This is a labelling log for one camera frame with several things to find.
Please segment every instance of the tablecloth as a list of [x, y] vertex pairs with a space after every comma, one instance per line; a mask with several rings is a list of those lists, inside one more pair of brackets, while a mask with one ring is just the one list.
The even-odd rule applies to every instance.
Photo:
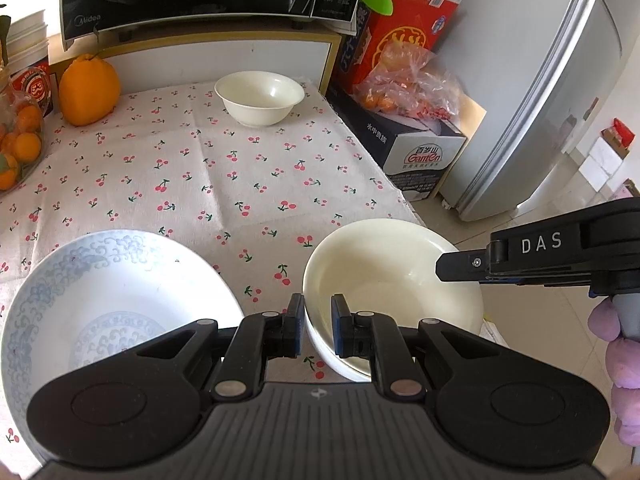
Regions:
[[[177, 240], [220, 273], [245, 314], [286, 308], [302, 291], [314, 247], [365, 218], [415, 222], [324, 98], [279, 124], [238, 124], [213, 83], [126, 95], [98, 123], [48, 118], [49, 153], [0, 200], [0, 329], [12, 298], [44, 256], [87, 232], [135, 228]], [[270, 362], [281, 381], [342, 381], [305, 337], [302, 357]], [[0, 459], [28, 476], [38, 463], [0, 392]]]

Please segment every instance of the silver refrigerator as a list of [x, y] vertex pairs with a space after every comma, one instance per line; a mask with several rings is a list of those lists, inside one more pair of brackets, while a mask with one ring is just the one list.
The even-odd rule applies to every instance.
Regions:
[[463, 0], [439, 44], [487, 110], [440, 190], [463, 220], [532, 195], [606, 100], [639, 32], [640, 0]]

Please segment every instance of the clear plastic bag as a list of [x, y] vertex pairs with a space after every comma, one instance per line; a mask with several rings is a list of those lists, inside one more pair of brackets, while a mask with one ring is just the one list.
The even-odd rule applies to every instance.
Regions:
[[369, 110], [414, 119], [449, 120], [460, 113], [456, 76], [433, 52], [414, 43], [387, 43], [354, 95]]

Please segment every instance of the red box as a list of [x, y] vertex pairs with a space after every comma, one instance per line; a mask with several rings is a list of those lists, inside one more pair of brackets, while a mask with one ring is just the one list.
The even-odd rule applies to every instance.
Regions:
[[362, 2], [356, 10], [357, 32], [345, 39], [334, 76], [347, 93], [378, 64], [392, 39], [432, 49], [462, 0], [393, 0], [394, 13], [382, 16]]

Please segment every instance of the white bowl with blue pattern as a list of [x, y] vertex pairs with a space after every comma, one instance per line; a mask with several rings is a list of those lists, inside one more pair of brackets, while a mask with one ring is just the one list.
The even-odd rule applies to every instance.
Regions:
[[197, 319], [237, 326], [242, 311], [218, 273], [168, 238], [87, 234], [48, 254], [6, 316], [2, 384], [19, 432], [38, 454], [27, 405], [44, 384]]

